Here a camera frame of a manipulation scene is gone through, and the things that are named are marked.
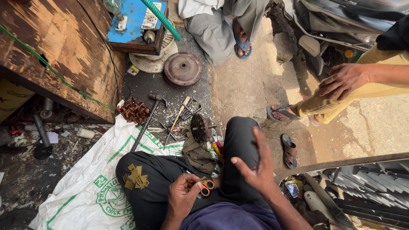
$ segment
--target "black wire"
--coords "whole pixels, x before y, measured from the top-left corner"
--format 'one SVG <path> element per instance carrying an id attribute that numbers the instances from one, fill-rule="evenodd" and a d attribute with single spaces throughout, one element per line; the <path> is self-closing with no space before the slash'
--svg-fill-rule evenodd
<path id="1" fill-rule="evenodd" d="M 114 65 L 114 75 L 115 75 L 115 81 L 117 82 L 117 94 L 118 94 L 118 103 L 119 103 L 119 86 L 118 86 L 118 80 L 117 80 L 117 75 L 115 73 L 115 69 L 118 71 L 119 75 L 122 77 L 122 80 L 125 82 L 126 86 L 128 87 L 129 90 L 129 94 L 128 96 L 124 99 L 126 100 L 130 94 L 131 94 L 131 90 L 130 87 L 128 86 L 128 83 L 125 81 L 124 77 L 122 76 L 121 72 L 118 70 L 118 67 L 115 65 L 114 60 L 112 59 L 112 55 L 111 55 L 111 51 L 108 48 L 108 45 L 106 44 L 106 41 L 104 39 L 104 37 L 102 36 L 101 32 L 99 31 L 99 29 L 97 28 L 97 26 L 95 25 L 94 21 L 92 20 L 91 16 L 88 14 L 87 10 L 84 8 L 84 6 L 81 4 L 81 2 L 79 2 L 78 0 L 76 0 L 78 2 L 78 4 L 81 6 L 81 8 L 83 9 L 83 11 L 85 12 L 85 14 L 88 16 L 88 18 L 90 19 L 92 25 L 94 26 L 95 30 L 97 31 L 97 33 L 99 34 L 99 37 L 101 38 L 102 42 L 104 43 L 106 49 L 108 50 L 109 53 L 109 57 L 111 58 L 111 62 Z"/>

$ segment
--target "cable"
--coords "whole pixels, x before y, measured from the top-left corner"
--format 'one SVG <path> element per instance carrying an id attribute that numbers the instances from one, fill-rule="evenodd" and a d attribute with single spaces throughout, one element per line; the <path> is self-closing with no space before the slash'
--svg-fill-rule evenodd
<path id="1" fill-rule="evenodd" d="M 95 30 L 97 31 L 99 37 L 101 38 L 102 42 L 104 43 L 106 49 L 108 50 L 109 53 L 109 57 L 111 58 L 111 62 L 114 65 L 114 75 L 115 75 L 115 81 L 117 82 L 117 92 L 118 92 L 118 81 L 117 81 L 117 75 L 115 74 L 115 69 L 118 71 L 119 75 L 122 77 L 122 80 L 125 82 L 126 86 L 128 87 L 129 90 L 129 94 L 128 96 L 124 99 L 126 100 L 130 94 L 131 94 L 131 90 L 130 87 L 128 86 L 128 83 L 125 81 L 124 77 L 122 76 L 121 72 L 118 70 L 118 67 L 115 65 L 114 60 L 112 59 L 112 55 L 111 55 L 111 51 L 108 48 L 108 45 L 106 44 L 106 41 L 104 39 L 104 37 L 102 36 L 101 32 L 99 31 L 99 29 L 97 28 L 97 26 L 95 25 L 94 21 L 92 20 L 91 16 L 88 14 L 88 11 L 85 9 L 85 7 L 81 4 L 81 2 L 79 2 L 78 0 L 76 0 L 78 2 L 78 4 L 81 6 L 82 10 L 85 12 L 85 14 L 88 16 L 89 20 L 91 21 L 92 25 L 94 26 Z"/>
<path id="2" fill-rule="evenodd" d="M 81 90 L 77 89 L 76 87 L 72 86 L 70 83 L 68 83 L 62 76 L 60 76 L 54 69 L 53 67 L 50 66 L 50 64 L 42 57 L 40 56 L 36 51 L 34 51 L 31 47 L 29 47 L 26 43 L 20 41 L 18 38 L 16 38 L 14 35 L 12 35 L 7 29 L 5 29 L 2 25 L 0 25 L 0 29 L 2 31 L 4 31 L 6 34 L 8 34 L 11 38 L 13 38 L 14 40 L 16 40 L 17 42 L 19 42 L 21 45 L 24 46 L 24 48 L 26 48 L 28 51 L 30 51 L 32 54 L 34 54 L 34 56 L 36 56 L 41 62 L 43 62 L 50 70 L 51 72 L 53 72 L 55 75 L 57 75 L 63 82 L 64 84 L 66 84 L 68 87 L 72 88 L 73 90 L 77 91 L 79 94 L 83 95 L 84 97 L 95 101 L 96 103 L 102 105 L 105 108 L 109 108 L 109 109 L 116 109 L 115 106 L 110 106 L 107 104 L 104 104 L 100 101 L 98 101 L 97 99 L 92 98 L 91 96 L 87 95 L 86 93 L 82 92 Z"/>

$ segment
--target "gray trousers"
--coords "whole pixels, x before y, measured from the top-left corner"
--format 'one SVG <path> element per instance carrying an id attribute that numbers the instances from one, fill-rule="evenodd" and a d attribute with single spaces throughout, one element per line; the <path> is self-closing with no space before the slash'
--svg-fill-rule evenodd
<path id="1" fill-rule="evenodd" d="M 258 27 L 269 0 L 225 0 L 221 9 L 212 9 L 213 15 L 197 14 L 184 19 L 191 33 L 212 65 L 221 65 L 233 53 L 236 41 L 225 16 L 236 16 L 249 42 L 256 39 Z"/>

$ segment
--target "metal disc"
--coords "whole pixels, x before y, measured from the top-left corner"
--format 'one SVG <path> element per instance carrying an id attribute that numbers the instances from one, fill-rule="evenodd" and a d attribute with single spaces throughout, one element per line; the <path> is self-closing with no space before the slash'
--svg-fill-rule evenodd
<path id="1" fill-rule="evenodd" d="M 178 46 L 176 45 L 175 41 L 172 41 L 172 43 L 169 45 L 169 48 L 164 51 L 163 57 L 158 60 L 149 60 L 145 56 L 139 56 L 133 53 L 129 53 L 129 59 L 132 64 L 139 70 L 149 74 L 157 74 L 163 72 L 165 61 L 171 55 L 177 52 Z"/>
<path id="2" fill-rule="evenodd" d="M 202 143 L 206 139 L 207 134 L 206 119 L 197 113 L 193 115 L 192 120 L 190 121 L 190 130 L 195 141 L 197 143 Z"/>
<path id="3" fill-rule="evenodd" d="M 169 84 L 177 88 L 187 88 L 202 78 L 203 65 L 195 55 L 179 52 L 166 60 L 164 72 Z"/>

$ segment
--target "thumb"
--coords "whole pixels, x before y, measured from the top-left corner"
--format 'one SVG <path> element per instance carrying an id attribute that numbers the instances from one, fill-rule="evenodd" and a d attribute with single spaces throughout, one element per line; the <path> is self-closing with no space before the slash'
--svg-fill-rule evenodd
<path id="1" fill-rule="evenodd" d="M 251 169 L 247 166 L 246 163 L 244 163 L 242 159 L 238 157 L 232 157 L 230 160 L 247 182 L 251 177 L 254 176 Z"/>
<path id="2" fill-rule="evenodd" d="M 201 182 L 197 182 L 196 184 L 194 184 L 192 188 L 190 189 L 190 191 L 187 193 L 188 198 L 191 198 L 191 199 L 196 198 L 201 188 L 202 188 Z"/>

